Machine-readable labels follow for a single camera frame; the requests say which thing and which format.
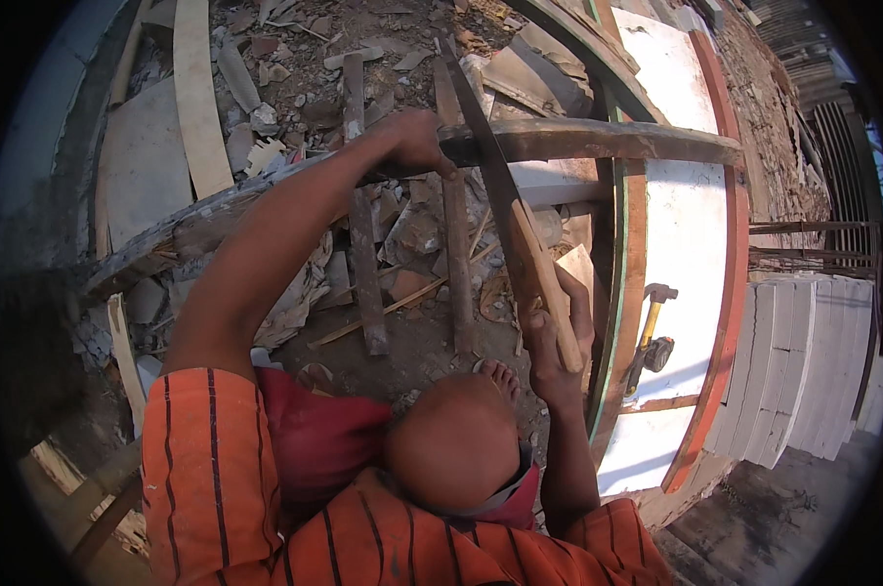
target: white painted wall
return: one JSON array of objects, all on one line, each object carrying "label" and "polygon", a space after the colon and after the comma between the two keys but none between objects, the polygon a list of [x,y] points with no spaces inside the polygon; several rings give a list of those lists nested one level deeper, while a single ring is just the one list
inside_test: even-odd
[{"label": "white painted wall", "polygon": [[[636,78],[673,126],[717,133],[715,112],[688,35],[658,21],[612,8],[640,72]],[[728,245],[725,176],[720,165],[647,161],[645,284],[679,290],[653,333],[676,344],[658,373],[644,370],[625,404],[696,395],[705,380],[721,312]],[[640,317],[646,320],[650,300]],[[694,407],[620,416],[598,470],[602,495],[660,486]]]}]

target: corrugated metal sheet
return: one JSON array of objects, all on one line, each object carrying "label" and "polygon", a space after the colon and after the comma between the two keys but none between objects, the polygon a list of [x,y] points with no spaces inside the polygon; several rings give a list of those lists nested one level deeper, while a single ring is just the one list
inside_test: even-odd
[{"label": "corrugated metal sheet", "polygon": [[757,35],[777,55],[799,90],[799,109],[812,118],[817,104],[838,103],[854,111],[851,98],[833,74],[833,42],[813,10],[800,0],[752,0],[762,19]]}]

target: curved wooden beam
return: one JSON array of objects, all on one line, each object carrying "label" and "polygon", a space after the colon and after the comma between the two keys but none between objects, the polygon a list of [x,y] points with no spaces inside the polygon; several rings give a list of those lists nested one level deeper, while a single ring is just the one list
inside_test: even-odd
[{"label": "curved wooden beam", "polygon": [[[691,31],[689,39],[692,40],[695,54],[698,55],[698,62],[702,67],[702,75],[705,77],[705,84],[709,88],[718,133],[740,140],[738,121],[729,99],[722,68],[715,57],[712,45],[700,31]],[[666,493],[680,489],[705,444],[705,436],[712,428],[722,393],[728,385],[731,364],[738,346],[744,292],[747,287],[748,209],[747,189],[740,179],[743,171],[743,163],[737,168],[725,165],[728,250],[725,261],[725,285],[722,290],[722,310],[718,317],[712,359],[709,361],[709,370],[698,396],[698,405],[695,406],[692,419],[689,420],[689,428],[682,438],[679,451],[676,452],[676,457],[663,478],[662,488]]]},{"label": "curved wooden beam", "polygon": [[[490,123],[507,162],[547,158],[667,158],[735,165],[736,139],[647,122],[588,118],[527,118]],[[459,167],[477,164],[477,148],[466,126],[439,129],[441,149]]]},{"label": "curved wooden beam", "polygon": [[[642,122],[535,118],[494,122],[491,127],[508,161],[620,157],[734,164],[741,153],[736,140]],[[441,149],[459,167],[477,165],[473,135],[466,126],[441,128],[439,140]],[[214,251],[267,189],[328,156],[309,158],[286,170],[253,177],[166,217],[96,264],[84,293],[102,301],[146,276]],[[425,171],[384,167],[369,173],[360,186]]]},{"label": "curved wooden beam", "polygon": [[621,105],[621,109],[640,122],[668,124],[646,90],[636,80],[630,68],[617,53],[598,40],[592,31],[578,22],[560,6],[548,0],[505,0],[506,4],[538,24],[571,51],[582,64],[591,80],[600,81]]}]

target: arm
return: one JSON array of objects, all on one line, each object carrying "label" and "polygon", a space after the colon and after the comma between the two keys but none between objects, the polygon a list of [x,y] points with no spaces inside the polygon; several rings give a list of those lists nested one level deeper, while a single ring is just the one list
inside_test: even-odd
[{"label": "arm", "polygon": [[387,117],[332,157],[271,188],[242,217],[191,289],[171,336],[162,374],[211,367],[256,381],[253,336],[364,174],[392,160],[448,177],[455,165],[438,146],[435,114]]},{"label": "arm", "polygon": [[[556,265],[559,284],[571,298],[572,329],[587,363],[594,341],[588,290]],[[576,521],[598,509],[597,477],[581,408],[582,372],[566,372],[556,346],[556,326],[545,311],[530,311],[523,320],[529,340],[529,383],[549,408],[548,465],[543,475],[542,503],[549,533],[565,536]]]}]

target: bare foot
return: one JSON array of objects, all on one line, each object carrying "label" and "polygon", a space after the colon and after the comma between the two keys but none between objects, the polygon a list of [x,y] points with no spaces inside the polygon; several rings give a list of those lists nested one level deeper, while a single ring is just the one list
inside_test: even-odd
[{"label": "bare foot", "polygon": [[490,377],[501,392],[501,397],[513,408],[517,407],[519,398],[519,379],[513,370],[500,360],[484,358],[480,374]]},{"label": "bare foot", "polygon": [[334,397],[342,394],[341,390],[337,388],[333,382],[328,380],[327,373],[324,372],[324,369],[320,364],[309,365],[307,372],[305,370],[299,370],[298,374],[295,375],[295,378],[298,379],[298,382],[309,391],[314,390],[317,386],[319,391],[324,391]]}]

